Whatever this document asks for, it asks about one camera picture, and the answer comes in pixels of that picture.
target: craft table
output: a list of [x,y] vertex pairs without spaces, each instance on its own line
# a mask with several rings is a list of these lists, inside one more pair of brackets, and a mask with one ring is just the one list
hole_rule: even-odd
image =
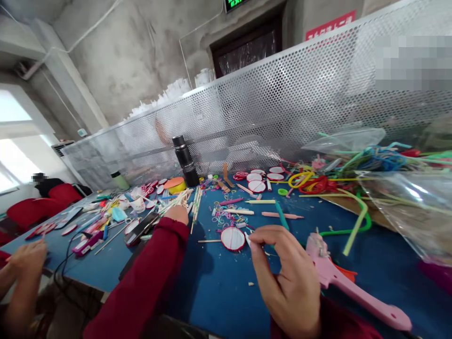
[[[350,229],[356,221],[356,215],[328,202],[320,202],[318,198],[298,198],[298,193],[291,199],[281,197],[277,193],[278,188],[287,188],[287,185],[273,184],[273,192],[263,193],[263,199],[277,199],[284,213],[305,217],[287,220],[292,233],[303,243],[316,227],[320,231],[328,231],[328,226],[334,230]],[[230,199],[241,197],[249,199],[248,194],[238,188],[235,193],[229,194]],[[92,200],[93,197],[85,198],[79,204]],[[198,223],[189,237],[181,274],[169,300],[167,314],[224,338],[270,338],[270,316],[259,293],[248,245],[242,251],[232,253],[221,243],[198,243],[198,240],[219,239],[219,233],[215,232],[219,228],[217,223],[212,222],[209,207],[213,208],[215,201],[223,200],[221,190],[208,191],[202,197]],[[280,224],[278,218],[266,218],[260,214],[262,211],[276,212],[274,205],[244,202],[236,205],[255,211],[254,216],[247,216],[249,225],[254,228]],[[81,216],[79,220],[90,217]],[[121,226],[112,229],[109,235],[116,234],[120,229]],[[50,255],[45,265],[50,270],[54,270],[65,258],[70,236],[62,237],[60,234],[61,231],[53,231],[46,235]],[[26,236],[24,234],[15,239],[2,250],[14,252],[24,243]],[[356,283],[361,288],[401,308],[412,320],[413,333],[424,339],[446,338],[447,333],[452,333],[452,322],[448,316],[452,297],[416,268],[419,259],[400,235],[373,226],[370,231],[358,234],[349,257],[345,257],[342,250],[347,238],[348,235],[335,235],[325,237],[325,241],[341,267],[358,273]],[[119,273],[132,251],[125,246],[123,237],[117,236],[96,256],[91,252],[81,259],[71,257],[65,274],[101,291],[111,292],[118,284]],[[275,254],[270,247],[266,248],[266,252]],[[268,259],[272,271],[278,273],[281,267],[279,258],[270,256]],[[367,319],[384,338],[404,338],[334,287],[324,293]]]

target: pink plastic handle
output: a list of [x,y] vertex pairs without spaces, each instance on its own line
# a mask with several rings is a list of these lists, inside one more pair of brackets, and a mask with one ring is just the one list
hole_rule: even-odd
[[358,302],[374,316],[388,326],[399,331],[410,331],[412,324],[410,318],[399,308],[387,305],[348,280],[328,259],[327,246],[322,237],[317,233],[309,236],[306,252],[315,263],[320,284],[328,288],[329,284],[336,285],[350,298]]

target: red sleeve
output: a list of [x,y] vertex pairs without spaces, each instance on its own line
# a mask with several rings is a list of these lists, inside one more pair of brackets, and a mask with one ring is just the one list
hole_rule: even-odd
[[86,327],[85,339],[139,338],[160,315],[184,259],[189,229],[163,217],[132,268]]
[[[320,300],[322,322],[320,339],[383,339],[377,330],[364,319],[325,297],[320,297]],[[288,338],[273,318],[271,319],[270,330],[272,339]]]

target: perforated metal panel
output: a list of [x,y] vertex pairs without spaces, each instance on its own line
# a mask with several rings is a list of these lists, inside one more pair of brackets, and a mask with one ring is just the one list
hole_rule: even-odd
[[180,172],[170,137],[183,134],[200,175],[297,160],[318,132],[383,127],[413,143],[452,109],[452,93],[377,90],[379,37],[452,34],[452,1],[400,1],[186,93],[63,150],[94,189],[120,170],[134,184]]

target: human hand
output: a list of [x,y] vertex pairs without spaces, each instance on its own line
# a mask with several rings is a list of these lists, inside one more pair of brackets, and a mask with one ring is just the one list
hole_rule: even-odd
[[8,258],[9,264],[18,275],[40,274],[47,256],[47,244],[44,237],[36,242],[20,246]]
[[188,213],[184,206],[176,205],[171,207],[166,213],[165,217],[171,218],[175,221],[180,221],[183,224],[188,225]]
[[[311,257],[282,226],[259,227],[250,235],[253,265],[262,299],[291,339],[320,336],[320,283]],[[273,276],[263,244],[274,245],[281,271]]]

